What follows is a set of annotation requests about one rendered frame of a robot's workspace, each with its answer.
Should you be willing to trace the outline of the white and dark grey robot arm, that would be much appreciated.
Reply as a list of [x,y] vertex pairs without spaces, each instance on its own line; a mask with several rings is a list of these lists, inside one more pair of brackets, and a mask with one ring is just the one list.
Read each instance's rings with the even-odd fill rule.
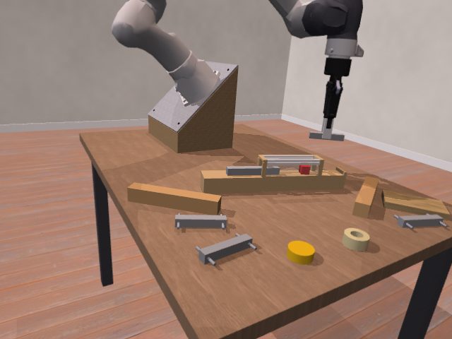
[[[327,35],[329,58],[363,57],[357,44],[362,0],[269,0],[282,16],[289,33],[300,39]],[[125,47],[151,54],[173,78],[184,106],[203,99],[220,75],[188,50],[179,36],[157,26],[166,0],[128,0],[117,13],[112,34]],[[337,56],[336,56],[337,55]]]

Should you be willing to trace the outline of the white square stick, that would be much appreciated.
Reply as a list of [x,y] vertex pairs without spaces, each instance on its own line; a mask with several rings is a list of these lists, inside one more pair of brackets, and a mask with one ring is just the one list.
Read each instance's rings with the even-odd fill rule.
[[321,140],[330,140],[330,141],[344,141],[344,134],[341,133],[332,133],[331,134],[331,139],[326,139],[326,138],[322,138],[322,134],[323,132],[315,132],[315,131],[310,131],[309,132],[309,138],[313,138],[313,139],[321,139]]
[[226,166],[227,176],[261,175],[262,166]]

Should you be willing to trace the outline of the yellow short cylinder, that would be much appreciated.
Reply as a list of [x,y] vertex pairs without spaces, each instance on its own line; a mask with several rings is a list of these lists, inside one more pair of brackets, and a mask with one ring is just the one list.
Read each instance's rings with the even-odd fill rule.
[[302,265],[310,264],[313,261],[314,252],[315,249],[312,245],[302,241],[290,242],[287,247],[289,260]]

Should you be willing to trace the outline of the beige roll of tape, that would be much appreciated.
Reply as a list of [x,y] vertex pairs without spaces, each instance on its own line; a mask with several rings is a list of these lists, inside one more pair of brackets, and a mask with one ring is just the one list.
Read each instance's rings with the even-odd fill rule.
[[347,228],[343,234],[342,243],[353,251],[366,251],[370,236],[363,230]]

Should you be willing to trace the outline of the grey bar with cross pins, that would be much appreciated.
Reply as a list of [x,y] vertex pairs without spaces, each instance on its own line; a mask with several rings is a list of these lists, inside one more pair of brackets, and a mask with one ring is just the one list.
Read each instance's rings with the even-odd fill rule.
[[223,242],[207,246],[200,249],[196,246],[199,251],[198,259],[205,265],[211,263],[216,266],[216,260],[224,258],[226,256],[235,254],[239,251],[243,251],[248,248],[257,250],[257,248],[252,244],[253,238],[248,234],[239,235],[235,234],[236,237],[225,240]]
[[397,224],[401,227],[409,227],[410,229],[414,229],[414,227],[430,227],[430,226],[444,226],[448,227],[448,225],[443,223],[443,218],[439,215],[409,215],[409,216],[397,216],[394,215],[395,218],[398,219]]
[[222,228],[227,226],[226,215],[175,215],[175,227]]

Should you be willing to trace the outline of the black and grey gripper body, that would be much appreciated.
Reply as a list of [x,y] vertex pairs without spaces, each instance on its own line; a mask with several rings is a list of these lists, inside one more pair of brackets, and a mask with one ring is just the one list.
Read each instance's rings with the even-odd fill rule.
[[342,76],[349,76],[351,59],[326,58],[324,74],[331,76],[329,81],[332,82],[331,93],[337,81],[342,81]]

